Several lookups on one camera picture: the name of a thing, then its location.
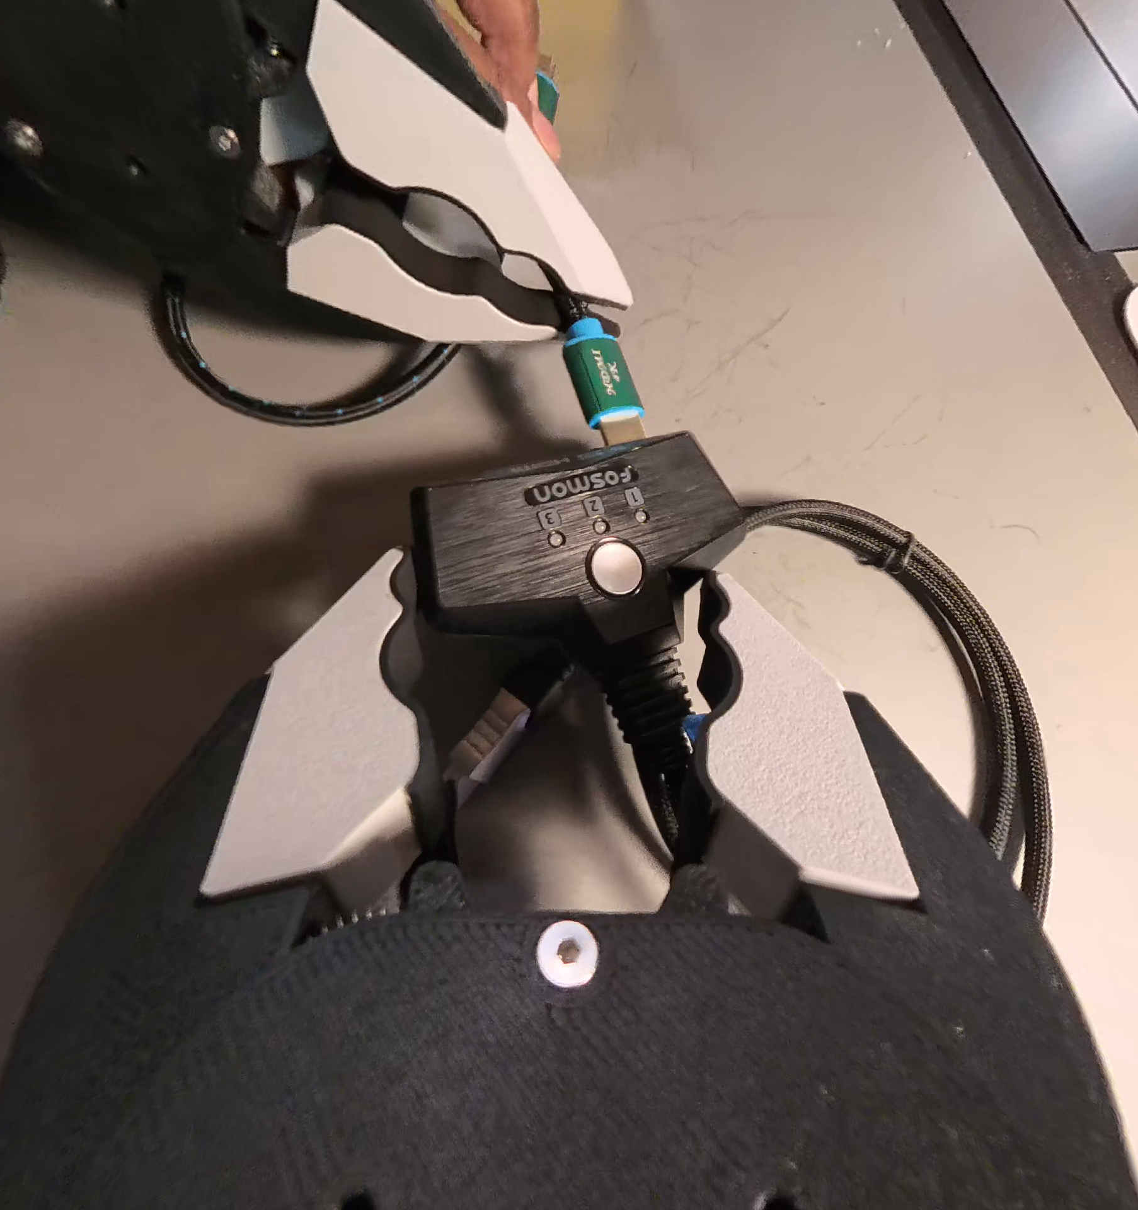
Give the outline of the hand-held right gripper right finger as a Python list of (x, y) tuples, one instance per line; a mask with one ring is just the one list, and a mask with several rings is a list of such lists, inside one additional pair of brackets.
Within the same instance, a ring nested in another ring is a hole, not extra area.
[(682, 864), (743, 915), (803, 893), (915, 908), (920, 887), (840, 682), (727, 573), (700, 585), (704, 658), (683, 780)]

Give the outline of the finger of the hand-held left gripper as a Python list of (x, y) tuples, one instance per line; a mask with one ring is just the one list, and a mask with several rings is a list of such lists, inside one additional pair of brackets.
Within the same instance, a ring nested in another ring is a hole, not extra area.
[(477, 74), (430, 2), (318, 2), (307, 77), (343, 160), (467, 210), (504, 254), (625, 310), (620, 262), (522, 113)]
[(320, 303), (434, 344), (551, 340), (549, 322), (513, 319), (478, 295), (422, 283), (365, 234), (341, 224), (315, 227), (286, 252), (288, 288)]

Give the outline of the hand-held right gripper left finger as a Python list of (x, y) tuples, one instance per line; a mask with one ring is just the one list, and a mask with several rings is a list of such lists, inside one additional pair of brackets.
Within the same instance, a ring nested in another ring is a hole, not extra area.
[(440, 848), (453, 806), (424, 664), (415, 568), (394, 548), (271, 666), (204, 897), (315, 881), (366, 912)]

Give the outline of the black hdmi switch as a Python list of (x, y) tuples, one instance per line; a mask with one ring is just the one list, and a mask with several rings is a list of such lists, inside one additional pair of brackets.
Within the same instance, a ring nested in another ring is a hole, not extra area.
[(586, 664), (648, 636), (676, 643), (682, 593), (745, 520), (686, 431), (419, 486), (410, 515), (433, 627), (555, 639)]

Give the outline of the person's left hand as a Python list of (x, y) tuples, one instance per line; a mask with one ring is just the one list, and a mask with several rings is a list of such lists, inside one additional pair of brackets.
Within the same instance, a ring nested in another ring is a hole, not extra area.
[(477, 72), (522, 114), (538, 143), (557, 164), (561, 143), (538, 107), (541, 12), (537, 1), (457, 1), (472, 34), (459, 31)]

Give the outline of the dark grey desk panel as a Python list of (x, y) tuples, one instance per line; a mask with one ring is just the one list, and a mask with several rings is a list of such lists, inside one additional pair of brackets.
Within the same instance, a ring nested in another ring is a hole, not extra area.
[(895, 7), (1138, 432), (1138, 1)]

